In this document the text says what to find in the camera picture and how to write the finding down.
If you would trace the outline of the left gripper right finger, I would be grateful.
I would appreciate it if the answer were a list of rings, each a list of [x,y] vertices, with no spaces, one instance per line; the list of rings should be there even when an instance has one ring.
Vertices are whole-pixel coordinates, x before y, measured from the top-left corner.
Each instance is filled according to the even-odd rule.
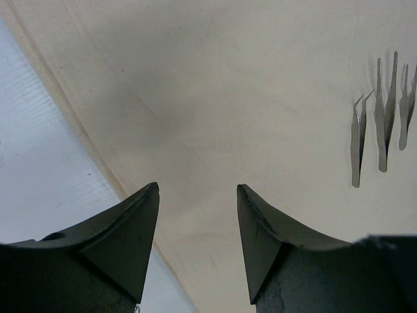
[[[348,243],[237,187],[250,303],[258,312],[415,312],[416,237]]]

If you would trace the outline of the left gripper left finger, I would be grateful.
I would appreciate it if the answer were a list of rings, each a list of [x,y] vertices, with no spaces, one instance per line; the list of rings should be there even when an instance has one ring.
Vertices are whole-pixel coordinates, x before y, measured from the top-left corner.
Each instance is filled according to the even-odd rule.
[[[149,183],[39,241],[1,245],[1,311],[137,312],[159,203]]]

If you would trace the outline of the curved metal tweezers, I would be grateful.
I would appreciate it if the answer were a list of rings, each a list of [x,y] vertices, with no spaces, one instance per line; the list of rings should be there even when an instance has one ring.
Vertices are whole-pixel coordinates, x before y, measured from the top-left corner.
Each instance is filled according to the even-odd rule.
[[[364,142],[367,127],[367,100],[374,93],[363,95],[353,104],[351,122],[351,183],[354,188],[360,186],[360,174],[364,153]]]

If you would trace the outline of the long straight metal forceps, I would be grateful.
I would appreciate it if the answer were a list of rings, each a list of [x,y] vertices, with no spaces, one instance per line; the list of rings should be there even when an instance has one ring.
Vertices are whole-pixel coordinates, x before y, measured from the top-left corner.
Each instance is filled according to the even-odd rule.
[[[394,52],[392,77],[386,104],[384,104],[382,97],[381,62],[381,58],[378,58],[374,118],[379,149],[378,167],[381,172],[386,173],[388,170],[388,151],[395,120],[398,52]]]

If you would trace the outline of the beige surgical wrap cloth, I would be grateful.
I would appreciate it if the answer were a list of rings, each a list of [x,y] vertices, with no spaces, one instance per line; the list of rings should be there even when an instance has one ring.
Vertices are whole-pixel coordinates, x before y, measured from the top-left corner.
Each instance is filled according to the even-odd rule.
[[[200,312],[253,312],[237,185],[353,241],[416,233],[416,124],[379,170],[376,75],[416,66],[415,1],[2,1],[120,196],[160,187],[154,240]],[[368,96],[360,186],[352,105]]]

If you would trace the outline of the short metal tweezers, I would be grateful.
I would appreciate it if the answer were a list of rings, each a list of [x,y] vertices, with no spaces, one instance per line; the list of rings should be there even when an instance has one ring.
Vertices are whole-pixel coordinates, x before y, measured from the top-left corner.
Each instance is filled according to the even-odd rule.
[[[405,75],[402,88],[402,95],[399,101],[399,112],[401,130],[399,136],[399,149],[403,151],[407,146],[409,127],[414,114],[415,102],[416,102],[416,70],[414,71],[414,77],[411,80],[411,90],[408,92],[408,77],[409,77],[409,65],[405,65]]]

